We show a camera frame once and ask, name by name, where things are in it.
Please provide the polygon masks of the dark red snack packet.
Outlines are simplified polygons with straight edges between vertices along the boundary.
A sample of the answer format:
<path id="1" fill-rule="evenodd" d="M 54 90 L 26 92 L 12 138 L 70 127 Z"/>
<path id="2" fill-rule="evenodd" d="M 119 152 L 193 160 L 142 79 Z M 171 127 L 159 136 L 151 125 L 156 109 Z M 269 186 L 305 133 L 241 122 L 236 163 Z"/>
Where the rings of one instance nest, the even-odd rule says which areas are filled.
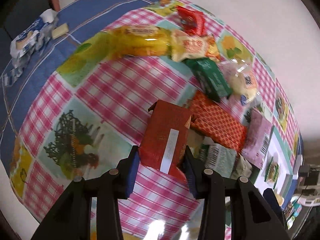
<path id="1" fill-rule="evenodd" d="M 139 147 L 142 165 L 186 181 L 178 166 L 185 153 L 192 112 L 163 100 L 148 110 L 152 115 Z"/>

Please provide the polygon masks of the light green barcode packet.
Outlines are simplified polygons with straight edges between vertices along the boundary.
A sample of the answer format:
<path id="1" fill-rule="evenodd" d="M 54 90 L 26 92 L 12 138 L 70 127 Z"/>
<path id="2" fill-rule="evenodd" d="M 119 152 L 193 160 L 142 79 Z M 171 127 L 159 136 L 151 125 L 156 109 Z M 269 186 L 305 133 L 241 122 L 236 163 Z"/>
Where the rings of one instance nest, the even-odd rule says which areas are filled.
<path id="1" fill-rule="evenodd" d="M 198 158 L 206 168 L 214 170 L 224 178 L 249 178 L 252 174 L 252 165 L 242 155 L 217 143 L 201 145 Z"/>

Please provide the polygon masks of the orange patterned snack packet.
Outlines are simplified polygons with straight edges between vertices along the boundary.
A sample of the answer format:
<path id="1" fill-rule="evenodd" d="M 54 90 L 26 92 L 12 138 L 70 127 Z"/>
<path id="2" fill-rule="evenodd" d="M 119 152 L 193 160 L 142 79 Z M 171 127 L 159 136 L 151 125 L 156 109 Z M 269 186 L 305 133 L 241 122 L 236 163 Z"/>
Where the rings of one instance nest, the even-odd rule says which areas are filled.
<path id="1" fill-rule="evenodd" d="M 241 153 L 247 127 L 235 120 L 217 103 L 197 90 L 189 103 L 192 112 L 190 127 L 218 144 Z"/>

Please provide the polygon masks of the pink checkered plastic tablecloth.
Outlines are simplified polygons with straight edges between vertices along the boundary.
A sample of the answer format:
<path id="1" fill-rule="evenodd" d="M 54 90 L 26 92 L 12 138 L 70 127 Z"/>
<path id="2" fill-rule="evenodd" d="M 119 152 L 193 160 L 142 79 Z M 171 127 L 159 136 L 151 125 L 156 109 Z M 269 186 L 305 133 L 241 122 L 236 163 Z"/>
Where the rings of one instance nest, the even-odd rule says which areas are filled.
<path id="1" fill-rule="evenodd" d="M 200 9 L 186 0 L 157 0 L 120 16 L 97 33 L 122 25 L 152 24 L 178 28 L 175 5 Z M 231 41 L 242 52 L 240 58 L 253 63 L 264 116 L 278 129 L 292 167 L 296 161 L 293 143 L 299 129 L 287 96 L 271 68 L 248 42 L 230 26 L 204 12 L 206 31 L 217 40 L 221 61 L 232 55 Z M 22 204 L 40 222 L 70 183 L 71 154 L 58 149 L 69 137 L 72 118 L 76 118 L 77 166 L 90 179 L 116 166 L 127 157 L 131 146 L 140 144 L 150 117 L 148 108 L 158 99 L 180 106 L 200 89 L 190 69 L 168 57 L 124 58 L 98 63 L 101 58 L 97 38 L 88 38 L 54 71 L 31 104 L 20 131 L 21 155 L 17 170 L 10 172 L 11 185 Z M 139 166 L 137 183 L 129 200 L 120 200 L 121 226 L 129 235 L 143 238 L 149 225 L 165 222 L 159 239 L 173 239 L 200 208 L 184 183 L 154 168 Z"/>

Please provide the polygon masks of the pink snack packet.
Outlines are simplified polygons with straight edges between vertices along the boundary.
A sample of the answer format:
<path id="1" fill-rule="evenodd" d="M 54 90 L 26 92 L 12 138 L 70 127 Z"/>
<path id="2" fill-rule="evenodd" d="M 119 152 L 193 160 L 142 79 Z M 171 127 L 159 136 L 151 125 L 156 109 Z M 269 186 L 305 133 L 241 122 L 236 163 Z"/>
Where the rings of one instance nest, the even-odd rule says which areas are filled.
<path id="1" fill-rule="evenodd" d="M 272 127 L 273 125 L 257 109 L 251 110 L 251 121 L 241 154 L 259 169 L 263 167 Z"/>

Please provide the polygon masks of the green striped cookie packet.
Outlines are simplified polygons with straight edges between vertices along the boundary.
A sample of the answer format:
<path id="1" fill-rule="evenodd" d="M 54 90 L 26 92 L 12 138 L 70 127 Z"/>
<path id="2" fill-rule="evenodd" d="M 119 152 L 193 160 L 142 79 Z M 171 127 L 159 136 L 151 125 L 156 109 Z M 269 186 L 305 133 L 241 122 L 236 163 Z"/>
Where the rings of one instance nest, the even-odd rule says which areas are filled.
<path id="1" fill-rule="evenodd" d="M 274 161 L 274 157 L 271 158 L 271 161 L 267 165 L 265 179 L 264 181 L 267 183 L 275 183 L 279 176 L 279 165 L 276 161 Z"/>

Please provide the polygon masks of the white teal-rimmed tray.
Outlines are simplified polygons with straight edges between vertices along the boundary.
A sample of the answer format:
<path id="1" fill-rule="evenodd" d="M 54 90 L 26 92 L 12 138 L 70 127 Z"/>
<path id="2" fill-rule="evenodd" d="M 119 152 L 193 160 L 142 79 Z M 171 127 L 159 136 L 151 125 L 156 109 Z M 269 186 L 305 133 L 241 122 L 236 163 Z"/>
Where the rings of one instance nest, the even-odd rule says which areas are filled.
<path id="1" fill-rule="evenodd" d="M 284 200 L 293 179 L 293 170 L 287 147 L 275 126 L 270 134 L 265 135 L 260 152 L 264 155 L 263 164 L 252 174 L 253 185 L 260 193 L 265 189 L 272 189 L 280 207 L 284 207 Z"/>

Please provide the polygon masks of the small yellow cake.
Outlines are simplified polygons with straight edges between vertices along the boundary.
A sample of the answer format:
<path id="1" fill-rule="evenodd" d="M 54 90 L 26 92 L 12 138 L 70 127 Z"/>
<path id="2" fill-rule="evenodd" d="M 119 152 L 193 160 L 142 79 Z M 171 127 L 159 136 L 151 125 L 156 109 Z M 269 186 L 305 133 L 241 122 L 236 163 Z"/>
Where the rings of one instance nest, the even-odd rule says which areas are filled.
<path id="1" fill-rule="evenodd" d="M 274 195 L 276 197 L 276 200 L 277 200 L 279 206 L 282 206 L 283 203 L 284 203 L 284 198 L 281 195 L 277 194 L 277 193 L 275 193 Z"/>

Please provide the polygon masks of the cluttered items pile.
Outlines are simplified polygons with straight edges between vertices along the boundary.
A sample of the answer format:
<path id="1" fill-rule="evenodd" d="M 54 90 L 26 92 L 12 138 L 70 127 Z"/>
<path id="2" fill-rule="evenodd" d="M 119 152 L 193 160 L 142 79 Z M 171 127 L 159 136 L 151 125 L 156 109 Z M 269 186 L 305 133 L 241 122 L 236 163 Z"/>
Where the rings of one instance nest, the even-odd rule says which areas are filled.
<path id="1" fill-rule="evenodd" d="M 299 214 L 303 208 L 302 204 L 300 204 L 299 200 L 300 200 L 300 196 L 298 196 L 298 195 L 293 196 L 284 211 L 286 225 L 287 225 L 288 230 L 292 228 L 294 221 L 299 216 Z"/>

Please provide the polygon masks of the cream swiss roll packet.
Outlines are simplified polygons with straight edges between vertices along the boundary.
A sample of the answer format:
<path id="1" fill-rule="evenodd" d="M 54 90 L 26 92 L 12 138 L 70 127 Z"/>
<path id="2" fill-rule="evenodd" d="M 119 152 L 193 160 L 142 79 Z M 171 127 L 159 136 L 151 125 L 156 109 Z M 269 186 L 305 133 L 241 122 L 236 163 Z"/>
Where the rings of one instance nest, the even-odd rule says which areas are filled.
<path id="1" fill-rule="evenodd" d="M 190 36 L 181 30 L 171 32 L 170 57 L 175 62 L 205 57 L 215 62 L 220 61 L 220 53 L 213 36 Z"/>

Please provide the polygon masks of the yellow bread packet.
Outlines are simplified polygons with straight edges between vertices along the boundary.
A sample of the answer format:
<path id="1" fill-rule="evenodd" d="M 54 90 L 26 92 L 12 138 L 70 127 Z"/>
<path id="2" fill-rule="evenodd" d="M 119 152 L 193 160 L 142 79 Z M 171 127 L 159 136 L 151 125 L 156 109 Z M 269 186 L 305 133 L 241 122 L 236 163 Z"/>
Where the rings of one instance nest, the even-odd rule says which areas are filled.
<path id="1" fill-rule="evenodd" d="M 110 37 L 108 58 L 126 56 L 163 56 L 170 54 L 171 31 L 150 24 L 124 25 L 108 32 Z"/>

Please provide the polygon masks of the bright red candy packet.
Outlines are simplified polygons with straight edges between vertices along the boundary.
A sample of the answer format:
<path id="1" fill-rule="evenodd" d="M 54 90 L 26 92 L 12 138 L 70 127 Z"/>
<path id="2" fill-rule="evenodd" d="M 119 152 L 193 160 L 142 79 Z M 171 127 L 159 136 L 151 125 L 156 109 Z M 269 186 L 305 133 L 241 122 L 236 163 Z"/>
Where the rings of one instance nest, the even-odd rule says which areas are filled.
<path id="1" fill-rule="evenodd" d="M 191 36 L 204 36 L 206 34 L 206 21 L 203 12 L 190 10 L 179 5 L 176 9 L 180 18 L 181 26 L 185 33 Z"/>

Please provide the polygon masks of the small white wafer piece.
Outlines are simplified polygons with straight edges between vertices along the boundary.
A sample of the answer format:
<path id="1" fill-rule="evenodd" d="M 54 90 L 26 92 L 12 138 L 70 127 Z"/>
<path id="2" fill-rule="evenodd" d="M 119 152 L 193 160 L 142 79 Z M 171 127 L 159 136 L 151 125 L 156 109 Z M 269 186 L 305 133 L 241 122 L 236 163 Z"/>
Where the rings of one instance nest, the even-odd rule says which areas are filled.
<path id="1" fill-rule="evenodd" d="M 60 25 L 59 27 L 52 30 L 52 39 L 57 39 L 69 32 L 68 24 L 64 23 Z"/>

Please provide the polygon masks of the opened blue white wrapper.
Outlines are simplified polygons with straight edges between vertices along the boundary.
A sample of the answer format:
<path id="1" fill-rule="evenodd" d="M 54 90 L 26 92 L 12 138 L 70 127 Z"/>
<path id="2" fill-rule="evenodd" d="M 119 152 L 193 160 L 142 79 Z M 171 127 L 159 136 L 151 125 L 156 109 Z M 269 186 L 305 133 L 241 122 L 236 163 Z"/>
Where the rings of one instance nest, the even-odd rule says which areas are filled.
<path id="1" fill-rule="evenodd" d="M 57 26 L 58 20 L 57 12 L 47 9 L 11 42 L 10 55 L 13 68 L 3 74 L 5 87 L 12 86 L 23 74 L 34 52 L 44 50 L 52 38 L 52 31 Z"/>

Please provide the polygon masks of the blue fabric cloth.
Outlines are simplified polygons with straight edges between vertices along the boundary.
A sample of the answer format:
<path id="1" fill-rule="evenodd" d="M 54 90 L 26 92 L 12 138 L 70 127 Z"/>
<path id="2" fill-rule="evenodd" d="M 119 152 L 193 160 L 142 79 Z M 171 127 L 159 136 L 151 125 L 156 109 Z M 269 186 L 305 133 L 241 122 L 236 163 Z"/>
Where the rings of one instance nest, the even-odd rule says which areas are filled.
<path id="1" fill-rule="evenodd" d="M 58 12 L 58 24 L 67 23 L 70 33 L 50 40 L 43 52 L 33 53 L 24 72 L 12 86 L 1 86 L 1 162 L 7 173 L 13 161 L 17 133 L 49 76 L 81 42 L 126 12 L 155 1 L 76 0 Z"/>

